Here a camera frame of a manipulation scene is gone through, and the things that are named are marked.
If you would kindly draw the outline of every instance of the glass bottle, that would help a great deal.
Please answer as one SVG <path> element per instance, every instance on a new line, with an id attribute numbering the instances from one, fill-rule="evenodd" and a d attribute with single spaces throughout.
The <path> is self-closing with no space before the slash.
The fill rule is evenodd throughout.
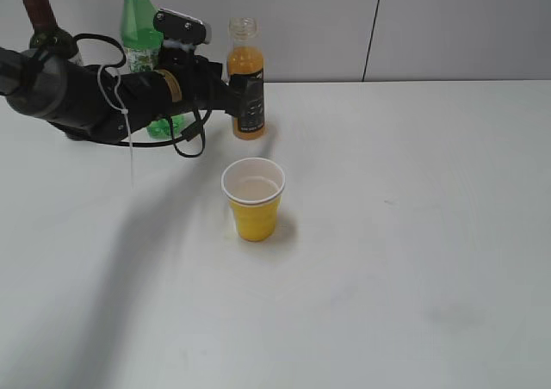
<path id="1" fill-rule="evenodd" d="M 233 49 L 227 57 L 227 73 L 230 81 L 234 77 L 264 78 L 264 56 L 255 44 L 257 21 L 250 17 L 233 17 L 230 19 L 230 35 Z M 234 87 L 245 82 L 234 81 Z M 246 102 L 245 118 L 233 118 L 233 133 L 241 139 L 256 139 L 264 134 L 264 97 Z"/>
<path id="2" fill-rule="evenodd" d="M 50 52 L 70 62 L 83 65 L 78 51 L 77 42 L 72 36 L 59 27 L 53 15 L 49 0 L 22 0 L 27 11 L 28 19 L 33 25 L 33 36 L 29 42 L 30 49 L 47 46 Z"/>

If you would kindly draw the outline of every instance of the bottle label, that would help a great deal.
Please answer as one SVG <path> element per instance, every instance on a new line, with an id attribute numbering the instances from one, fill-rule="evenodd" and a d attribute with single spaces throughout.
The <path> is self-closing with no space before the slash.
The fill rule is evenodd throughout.
<path id="1" fill-rule="evenodd" d="M 127 54 L 128 67 L 130 72 L 148 72 L 152 71 L 158 61 L 158 49 L 132 49 L 124 48 Z"/>
<path id="2" fill-rule="evenodd" d="M 232 87 L 245 91 L 247 80 L 264 79 L 264 69 L 246 75 L 234 73 L 231 77 Z M 254 133 L 264 126 L 264 87 L 260 83 L 253 91 L 247 90 L 246 101 L 242 105 L 245 114 L 238 117 L 238 130 L 241 133 Z"/>

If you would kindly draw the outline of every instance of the wine bottle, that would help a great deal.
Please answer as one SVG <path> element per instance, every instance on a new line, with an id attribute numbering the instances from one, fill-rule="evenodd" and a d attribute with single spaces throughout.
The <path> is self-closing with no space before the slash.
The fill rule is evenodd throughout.
<path id="1" fill-rule="evenodd" d="M 22 0 L 27 15 L 33 25 L 34 34 L 29 48 L 37 49 L 44 45 L 48 51 L 68 59 L 74 64 L 83 65 L 77 42 L 59 27 L 49 0 Z"/>

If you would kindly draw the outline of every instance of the orange juice bottle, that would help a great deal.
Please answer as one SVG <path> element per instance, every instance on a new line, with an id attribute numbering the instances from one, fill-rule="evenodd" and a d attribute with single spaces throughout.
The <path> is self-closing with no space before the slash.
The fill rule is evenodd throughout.
<path id="1" fill-rule="evenodd" d="M 227 57 L 227 73 L 230 80 L 234 77 L 243 79 L 264 78 L 264 56 L 255 46 L 257 21 L 250 17 L 233 17 L 230 19 L 230 35 L 233 38 L 233 49 Z M 235 87 L 245 81 L 233 81 Z M 264 95 L 263 92 L 254 100 L 247 101 L 246 116 L 233 118 L 233 133 L 241 139 L 256 139 L 264 134 Z"/>

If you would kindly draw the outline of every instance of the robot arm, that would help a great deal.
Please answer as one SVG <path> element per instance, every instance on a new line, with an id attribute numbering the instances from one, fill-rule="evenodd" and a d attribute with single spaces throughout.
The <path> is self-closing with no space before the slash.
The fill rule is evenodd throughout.
<path id="1" fill-rule="evenodd" d="M 161 9 L 155 28 L 164 34 L 156 70 L 121 77 L 119 95 L 128 109 L 132 132 L 152 120 L 197 109 L 225 110 L 239 116 L 246 97 L 262 82 L 251 79 L 240 93 L 220 77 L 222 64 L 195 55 L 195 47 L 209 40 L 206 24 L 189 16 Z M 98 65 L 74 65 L 47 50 L 18 53 L 0 48 L 0 93 L 17 112 L 47 120 L 69 135 L 115 144 L 127 136 L 124 118 L 111 108 L 98 83 Z M 102 85 L 111 101 L 115 78 L 102 72 Z M 190 140 L 202 130 L 195 124 L 183 131 Z"/>

